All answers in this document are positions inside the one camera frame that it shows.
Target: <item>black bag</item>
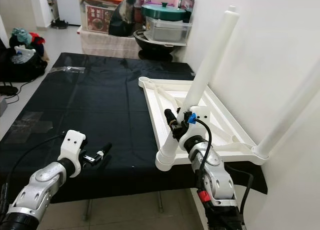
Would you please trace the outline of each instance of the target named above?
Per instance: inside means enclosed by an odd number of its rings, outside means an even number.
[[[22,64],[14,64],[10,58],[15,54],[13,49],[5,49],[0,53],[1,82],[29,82],[45,73],[48,63],[35,53],[30,60]]]

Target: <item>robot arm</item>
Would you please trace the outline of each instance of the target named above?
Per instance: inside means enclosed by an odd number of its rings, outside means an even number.
[[[192,106],[189,110],[184,113],[181,123],[177,122],[171,110],[165,110],[164,114],[173,137],[178,140],[180,148],[188,152],[208,225],[215,230],[243,230],[245,225],[238,210],[232,178],[225,170],[223,160],[209,143],[211,133],[209,142],[205,139],[207,130],[201,123],[208,127],[210,112],[203,106]]]
[[[89,157],[82,151],[86,143],[84,134],[74,130],[67,132],[58,160],[32,174],[29,184],[18,194],[4,220],[0,223],[1,230],[37,229],[51,198],[68,177],[74,178],[80,173],[81,162],[95,165],[102,160],[107,151],[102,150],[94,158]]]

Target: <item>black bowl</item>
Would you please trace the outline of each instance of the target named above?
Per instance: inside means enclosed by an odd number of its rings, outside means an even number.
[[[144,35],[144,30],[136,30],[133,35],[143,50],[152,52],[153,54],[169,54],[175,49],[173,45],[150,43]]]

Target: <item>white wall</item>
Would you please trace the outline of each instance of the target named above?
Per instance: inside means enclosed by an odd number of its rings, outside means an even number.
[[[38,27],[48,27],[54,19],[51,9],[57,15],[57,5],[50,6],[48,0],[31,0],[35,21]]]
[[[5,45],[5,47],[9,48],[9,39],[8,39],[5,25],[2,21],[1,15],[0,15],[0,39],[3,42],[3,44]]]
[[[293,91],[319,59],[319,0],[195,0],[193,27],[181,61],[200,65],[223,12],[240,19],[210,86],[259,143]],[[318,229],[320,95],[274,148],[262,169],[268,196],[250,193],[248,230]],[[239,196],[243,188],[237,188]]]
[[[51,15],[51,20],[50,23],[53,19],[56,19],[59,17],[59,12],[58,12],[58,0],[55,0],[54,4],[50,6],[50,9],[53,10],[53,14]]]
[[[0,0],[0,15],[8,32],[14,27],[36,30],[31,0]]]

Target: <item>pot lid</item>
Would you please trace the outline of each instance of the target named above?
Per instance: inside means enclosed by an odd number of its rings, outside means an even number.
[[[162,5],[144,4],[141,7],[141,13],[143,15],[162,20],[183,20],[185,12],[186,11],[184,9],[167,6],[167,3],[162,3]]]

